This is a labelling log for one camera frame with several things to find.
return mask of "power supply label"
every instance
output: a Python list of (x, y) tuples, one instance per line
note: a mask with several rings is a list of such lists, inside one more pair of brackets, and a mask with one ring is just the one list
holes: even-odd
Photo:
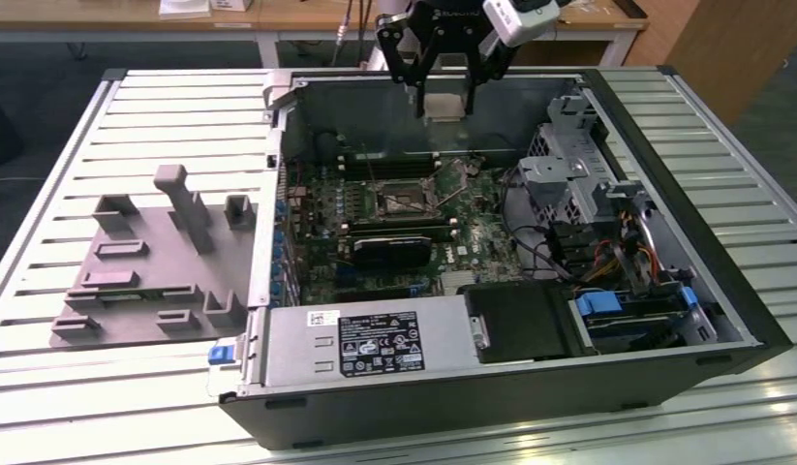
[(341, 374), (347, 378), (424, 369), (415, 312), (340, 318), (337, 333)]

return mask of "motherboard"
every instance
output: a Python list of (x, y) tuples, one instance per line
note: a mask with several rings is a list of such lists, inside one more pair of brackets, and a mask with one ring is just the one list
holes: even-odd
[(455, 295), (523, 279), (483, 157), (351, 154), (288, 172), (301, 304)]

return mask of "barcode sticker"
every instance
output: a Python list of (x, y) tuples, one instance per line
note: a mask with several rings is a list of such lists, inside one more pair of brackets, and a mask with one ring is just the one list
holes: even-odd
[(323, 310), (307, 314), (307, 326), (336, 326), (340, 310)]

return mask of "gray carpet floor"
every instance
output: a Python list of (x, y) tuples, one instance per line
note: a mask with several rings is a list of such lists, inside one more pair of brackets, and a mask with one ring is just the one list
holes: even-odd
[[(73, 61), (64, 45), (0, 45), (0, 104), (25, 145), (0, 178), (36, 178), (0, 181), (0, 259), (105, 69), (261, 66), (249, 43), (95, 44), (87, 51), (88, 59)], [(356, 54), (348, 46), (339, 65), (352, 66)], [(284, 67), (317, 67), (329, 57), (325, 45), (280, 51)], [(733, 130), (797, 200), (797, 50)]]

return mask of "metal slotted table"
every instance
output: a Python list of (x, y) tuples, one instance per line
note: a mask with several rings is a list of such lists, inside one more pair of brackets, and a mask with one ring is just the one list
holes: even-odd
[(101, 194), (168, 206), (151, 176), (157, 165), (183, 163), (207, 203), (260, 195), (268, 72), (129, 71), (100, 84), (0, 264), (0, 463), (797, 461), (797, 206), (676, 76), (603, 73), (793, 350), (656, 408), (325, 450), (261, 449), (209, 395), (211, 342), (48, 348)]

